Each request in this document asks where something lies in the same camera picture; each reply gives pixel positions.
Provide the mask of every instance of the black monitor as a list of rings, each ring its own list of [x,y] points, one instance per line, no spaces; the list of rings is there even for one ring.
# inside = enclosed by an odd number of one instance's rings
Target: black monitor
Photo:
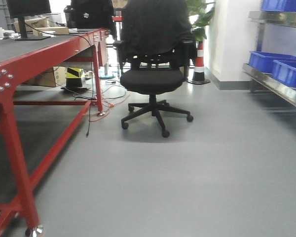
[[[51,13],[49,0],[7,0],[11,18],[18,18],[21,38],[18,40],[43,40],[50,36],[28,36],[26,32],[25,16]]]

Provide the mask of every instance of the stainless steel shelf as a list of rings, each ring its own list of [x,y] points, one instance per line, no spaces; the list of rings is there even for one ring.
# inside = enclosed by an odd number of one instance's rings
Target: stainless steel shelf
[[[296,27],[296,12],[250,11],[252,22]]]
[[[244,64],[242,69],[249,74],[252,79],[265,86],[269,90],[273,91],[278,96],[290,102],[292,105],[296,106],[296,90],[290,88],[279,81],[271,78],[269,75],[264,74],[257,69]]]

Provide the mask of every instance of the monitor stand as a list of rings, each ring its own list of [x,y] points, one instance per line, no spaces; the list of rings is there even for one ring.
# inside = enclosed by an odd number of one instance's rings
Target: monitor stand
[[[50,36],[28,36],[26,32],[24,17],[19,17],[18,21],[19,21],[21,37],[15,40],[44,40],[46,38],[50,38]]]

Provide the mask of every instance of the office chair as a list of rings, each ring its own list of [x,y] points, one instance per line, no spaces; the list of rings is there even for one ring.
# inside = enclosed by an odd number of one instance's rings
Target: office chair
[[[159,111],[186,114],[186,120],[193,121],[190,111],[156,99],[157,95],[174,91],[183,84],[189,59],[196,55],[195,41],[189,39],[185,0],[129,1],[122,10],[122,17],[122,40],[113,44],[121,68],[120,83],[129,91],[149,96],[147,103],[128,104],[130,114],[121,120],[122,128],[128,128],[126,121],[151,112],[161,126],[162,136],[169,137]],[[131,68],[123,72],[126,62]],[[180,66],[185,67],[184,75]]]
[[[188,48],[188,45],[191,43],[193,42],[190,40],[182,42],[182,44],[185,44],[185,48]],[[170,52],[158,55],[132,55],[127,58],[122,58],[120,55],[122,54],[121,51],[124,47],[123,44],[124,42],[122,41],[114,43],[114,46],[118,51],[118,59],[122,72],[120,83],[129,91],[149,95],[149,102],[129,103],[128,111],[130,112],[130,115],[121,120],[122,128],[128,128],[128,123],[126,121],[151,112],[151,115],[157,118],[161,126],[162,136],[169,137],[170,132],[166,130],[159,111],[186,114],[186,120],[192,122],[193,116],[190,111],[172,107],[166,100],[159,102],[156,100],[157,95],[174,91],[185,81],[186,73],[184,75],[176,63],[176,50],[174,49]],[[131,69],[123,72],[123,62],[126,61],[131,64]],[[165,63],[168,63],[168,68],[159,66],[160,64]]]

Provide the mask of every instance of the orange and white traffic cone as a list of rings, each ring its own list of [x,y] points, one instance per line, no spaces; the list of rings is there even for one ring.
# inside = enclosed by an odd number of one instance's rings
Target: orange and white traffic cone
[[[196,84],[196,85],[210,83],[211,82],[210,80],[205,79],[204,69],[205,68],[204,68],[203,42],[200,41],[198,43],[198,48],[197,48],[197,58],[195,60],[193,78],[192,80],[189,79],[187,82]]]

